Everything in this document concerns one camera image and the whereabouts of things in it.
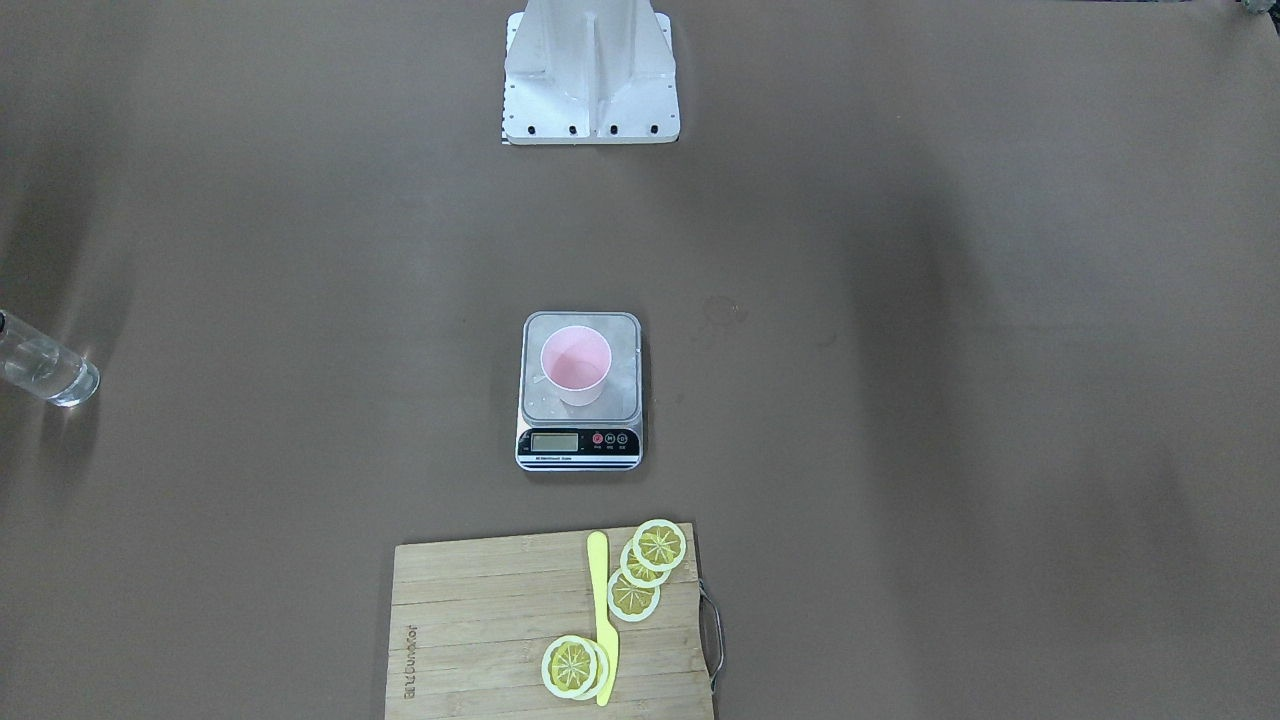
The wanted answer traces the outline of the pink plastic cup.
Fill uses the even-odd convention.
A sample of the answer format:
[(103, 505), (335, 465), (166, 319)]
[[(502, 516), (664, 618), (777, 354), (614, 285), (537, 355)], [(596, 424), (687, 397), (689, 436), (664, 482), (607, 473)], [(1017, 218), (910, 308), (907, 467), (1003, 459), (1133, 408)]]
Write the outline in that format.
[(599, 331), (567, 325), (550, 334), (539, 359), (556, 396), (572, 407), (585, 407), (603, 393), (613, 354)]

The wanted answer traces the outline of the silver digital kitchen scale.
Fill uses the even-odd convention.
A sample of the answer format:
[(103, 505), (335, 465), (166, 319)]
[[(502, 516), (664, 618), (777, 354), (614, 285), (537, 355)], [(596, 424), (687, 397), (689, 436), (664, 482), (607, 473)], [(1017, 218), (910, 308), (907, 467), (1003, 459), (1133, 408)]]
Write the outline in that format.
[[(563, 404), (541, 373), (540, 351), (567, 325), (599, 331), (612, 347), (600, 397)], [(522, 328), (515, 461), (525, 471), (628, 471), (644, 455), (643, 329), (630, 313), (539, 311)]]

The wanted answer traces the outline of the lemon slice far stack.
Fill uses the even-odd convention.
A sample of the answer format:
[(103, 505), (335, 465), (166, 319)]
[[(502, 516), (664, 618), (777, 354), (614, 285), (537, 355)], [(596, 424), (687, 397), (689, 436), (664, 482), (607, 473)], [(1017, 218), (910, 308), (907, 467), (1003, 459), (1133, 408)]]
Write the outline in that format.
[(658, 518), (637, 527), (631, 547), (639, 565), (653, 573), (666, 573), (685, 560), (687, 538), (680, 524)]

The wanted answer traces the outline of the lemon slice stack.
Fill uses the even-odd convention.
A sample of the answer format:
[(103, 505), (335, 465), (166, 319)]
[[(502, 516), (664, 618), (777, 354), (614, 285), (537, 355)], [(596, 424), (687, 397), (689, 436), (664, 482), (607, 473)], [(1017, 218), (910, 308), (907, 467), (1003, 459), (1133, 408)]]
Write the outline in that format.
[(639, 565), (653, 573), (666, 573), (685, 560), (687, 538), (680, 524), (658, 518), (637, 527), (631, 547)]
[(635, 585), (617, 570), (608, 582), (605, 605), (613, 618), (623, 623), (640, 623), (650, 618), (660, 602), (660, 585)]
[(630, 585), (653, 589), (667, 582), (671, 570), (655, 571), (640, 562), (634, 552), (634, 543), (630, 541), (620, 553), (620, 573)]

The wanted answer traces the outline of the yellow plastic knife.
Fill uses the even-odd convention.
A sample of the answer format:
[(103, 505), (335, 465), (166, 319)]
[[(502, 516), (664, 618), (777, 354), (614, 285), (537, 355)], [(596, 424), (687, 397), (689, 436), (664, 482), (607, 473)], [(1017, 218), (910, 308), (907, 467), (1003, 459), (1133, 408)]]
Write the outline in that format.
[(607, 534), (603, 530), (591, 532), (586, 539), (586, 551), (595, 618), (595, 642), (603, 648), (609, 664), (608, 676), (596, 693), (595, 702), (599, 707), (605, 707), (611, 702), (620, 667), (620, 633), (612, 624), (608, 605), (611, 546)]

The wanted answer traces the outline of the lemon slice middle stack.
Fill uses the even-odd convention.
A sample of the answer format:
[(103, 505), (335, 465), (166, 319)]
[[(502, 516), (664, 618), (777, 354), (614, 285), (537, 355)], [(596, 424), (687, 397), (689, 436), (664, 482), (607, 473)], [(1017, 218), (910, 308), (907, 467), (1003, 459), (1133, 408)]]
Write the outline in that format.
[(620, 553), (620, 573), (630, 585), (653, 589), (667, 582), (671, 570), (655, 571), (640, 562), (634, 552), (634, 543), (630, 541)]

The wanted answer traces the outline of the lemon slice rear pair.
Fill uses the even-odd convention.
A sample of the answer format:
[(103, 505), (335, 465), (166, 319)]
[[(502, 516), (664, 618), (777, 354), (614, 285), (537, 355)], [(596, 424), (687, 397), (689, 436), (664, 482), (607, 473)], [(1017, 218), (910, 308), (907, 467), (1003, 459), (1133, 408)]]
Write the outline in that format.
[(590, 647), (595, 656), (595, 674), (593, 676), (593, 683), (586, 687), (580, 694), (575, 697), (576, 701), (589, 701), (595, 700), (605, 688), (607, 682), (611, 679), (611, 662), (607, 651), (595, 641), (585, 639), (586, 646)]

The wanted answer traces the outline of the lemon slice pair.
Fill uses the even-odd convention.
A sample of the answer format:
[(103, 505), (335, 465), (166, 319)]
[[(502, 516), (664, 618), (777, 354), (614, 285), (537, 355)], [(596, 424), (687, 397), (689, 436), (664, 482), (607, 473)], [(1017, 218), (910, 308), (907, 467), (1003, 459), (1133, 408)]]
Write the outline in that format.
[(595, 641), (585, 639), (586, 646), (590, 647), (595, 656), (595, 674), (593, 676), (593, 683), (586, 687), (580, 694), (575, 697), (576, 701), (589, 701), (595, 700), (605, 688), (607, 682), (611, 679), (611, 662), (607, 651)]
[(541, 683), (557, 698), (575, 700), (593, 683), (595, 656), (581, 635), (556, 638), (541, 656)]

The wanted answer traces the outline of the bamboo cutting board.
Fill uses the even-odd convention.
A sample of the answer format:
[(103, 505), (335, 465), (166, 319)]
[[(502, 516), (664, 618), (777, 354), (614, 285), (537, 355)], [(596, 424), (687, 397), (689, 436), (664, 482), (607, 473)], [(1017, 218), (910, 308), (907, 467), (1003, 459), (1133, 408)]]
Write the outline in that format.
[(390, 584), (388, 719), (713, 719), (696, 534), (639, 623), (614, 620), (620, 675), (607, 705), (553, 696), (541, 657), (566, 634), (593, 638), (588, 532), (402, 544)]

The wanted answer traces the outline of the lemon slice near pair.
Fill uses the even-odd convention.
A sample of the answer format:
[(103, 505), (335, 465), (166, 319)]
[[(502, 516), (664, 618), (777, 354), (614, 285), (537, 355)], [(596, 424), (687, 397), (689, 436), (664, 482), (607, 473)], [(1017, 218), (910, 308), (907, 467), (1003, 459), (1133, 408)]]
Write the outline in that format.
[(593, 683), (595, 656), (581, 635), (556, 638), (541, 656), (541, 683), (557, 698), (575, 700)]

